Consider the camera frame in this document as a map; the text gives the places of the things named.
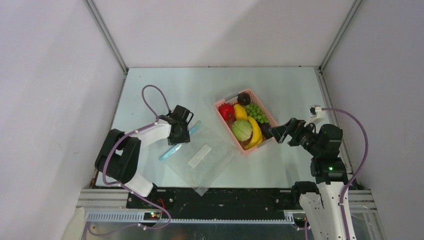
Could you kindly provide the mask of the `green cabbage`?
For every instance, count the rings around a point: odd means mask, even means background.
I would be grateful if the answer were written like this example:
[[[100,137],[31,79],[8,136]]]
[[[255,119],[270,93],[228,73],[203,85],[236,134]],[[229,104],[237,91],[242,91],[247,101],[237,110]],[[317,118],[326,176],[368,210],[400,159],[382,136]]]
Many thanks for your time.
[[[236,120],[230,129],[239,142],[249,140],[253,133],[252,125],[245,119]]]

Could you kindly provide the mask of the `clear zip top bag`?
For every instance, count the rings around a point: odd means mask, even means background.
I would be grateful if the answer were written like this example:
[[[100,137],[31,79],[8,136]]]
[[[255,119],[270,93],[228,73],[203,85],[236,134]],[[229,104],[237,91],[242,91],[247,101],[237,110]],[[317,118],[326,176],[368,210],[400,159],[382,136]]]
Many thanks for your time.
[[[189,136],[190,142],[173,146],[159,160],[203,196],[238,150],[200,120],[189,129]]]

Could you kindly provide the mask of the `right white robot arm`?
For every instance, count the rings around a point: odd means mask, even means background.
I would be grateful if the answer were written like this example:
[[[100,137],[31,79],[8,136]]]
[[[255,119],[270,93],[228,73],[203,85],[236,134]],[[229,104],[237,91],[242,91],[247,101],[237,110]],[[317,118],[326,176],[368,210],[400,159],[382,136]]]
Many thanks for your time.
[[[315,181],[295,182],[290,196],[291,204],[304,210],[304,229],[311,229],[316,240],[355,240],[348,174],[339,156],[343,131],[333,124],[317,131],[314,123],[296,118],[269,131],[279,144],[290,136],[289,146],[300,146],[312,156],[310,172]]]

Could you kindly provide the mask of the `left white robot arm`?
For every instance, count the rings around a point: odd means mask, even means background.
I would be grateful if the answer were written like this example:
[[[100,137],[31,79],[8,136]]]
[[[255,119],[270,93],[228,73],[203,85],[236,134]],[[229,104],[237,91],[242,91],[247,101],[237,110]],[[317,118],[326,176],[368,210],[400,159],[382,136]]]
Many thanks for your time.
[[[169,146],[190,142],[189,123],[194,114],[177,105],[167,115],[160,115],[156,122],[125,133],[118,129],[108,132],[94,167],[102,173],[105,185],[118,184],[134,195],[145,208],[153,208],[158,194],[152,191],[155,185],[137,172],[142,147],[157,141],[167,140]],[[114,179],[108,182],[105,177]]]

